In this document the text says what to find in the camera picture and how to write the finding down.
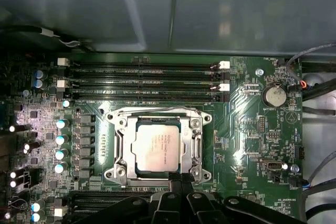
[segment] cable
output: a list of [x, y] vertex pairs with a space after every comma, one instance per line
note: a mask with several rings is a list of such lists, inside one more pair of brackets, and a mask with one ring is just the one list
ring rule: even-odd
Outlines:
[[314, 115], [336, 115], [336, 110], [313, 109], [306, 106], [302, 107], [302, 111]]
[[336, 151], [330, 153], [322, 162], [321, 164], [314, 170], [314, 172], [310, 175], [308, 178], [308, 182], [311, 184], [316, 175], [325, 167], [327, 163], [332, 161], [334, 158], [336, 158]]
[[330, 203], [330, 204], [322, 204], [322, 205], [310, 208], [306, 212], [307, 220], [309, 220], [310, 218], [314, 217], [315, 215], [317, 215], [317, 214], [319, 214], [321, 212], [330, 211], [330, 210], [336, 210], [336, 204], [332, 204], [332, 203]]
[[335, 47], [336, 43], [329, 43], [329, 44], [324, 44], [324, 45], [320, 45], [317, 47], [312, 47], [309, 49], [306, 49], [302, 52], [299, 52], [298, 54], [294, 55], [292, 58], [290, 58], [290, 60], [287, 62], [286, 64], [286, 69], [288, 71], [288, 73], [297, 81], [302, 81], [302, 79], [296, 74], [294, 73], [294, 71], [290, 68], [290, 65], [298, 58], [300, 58], [303, 55], [309, 54], [311, 52], [317, 51], [317, 50], [321, 50], [323, 48], [329, 48], [329, 47]]
[[301, 221], [307, 222], [306, 217], [306, 200], [309, 195], [321, 193], [336, 188], [336, 178], [319, 183], [303, 191], [299, 196], [299, 217]]

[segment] screw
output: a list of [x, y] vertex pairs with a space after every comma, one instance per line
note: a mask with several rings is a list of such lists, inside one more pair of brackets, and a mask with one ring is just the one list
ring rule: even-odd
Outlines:
[[200, 199], [202, 197], [202, 195], [201, 194], [193, 194], [193, 197], [195, 199]]
[[264, 75], [264, 71], [262, 70], [262, 69], [260, 69], [260, 68], [258, 68], [257, 70], [256, 70], [256, 76], [263, 76]]
[[238, 199], [229, 199], [229, 203], [231, 203], [232, 205], [236, 205], [239, 203]]
[[198, 128], [200, 126], [199, 124], [200, 124], [199, 120], [197, 119], [191, 120], [191, 123], [190, 123], [192, 128]]
[[126, 171], [123, 167], [119, 167], [117, 169], [117, 173], [119, 174], [120, 177], [124, 176], [126, 174]]
[[141, 205], [141, 201], [139, 200], [133, 201], [133, 205], [135, 206]]
[[197, 176], [197, 175], [199, 174], [199, 171], [198, 171], [196, 168], [193, 168], [193, 169], [191, 170], [191, 174], [192, 174], [193, 176]]
[[300, 171], [300, 167], [299, 167], [298, 165], [292, 165], [292, 166], [290, 167], [290, 171], [291, 171], [292, 173], [298, 173], [298, 172]]

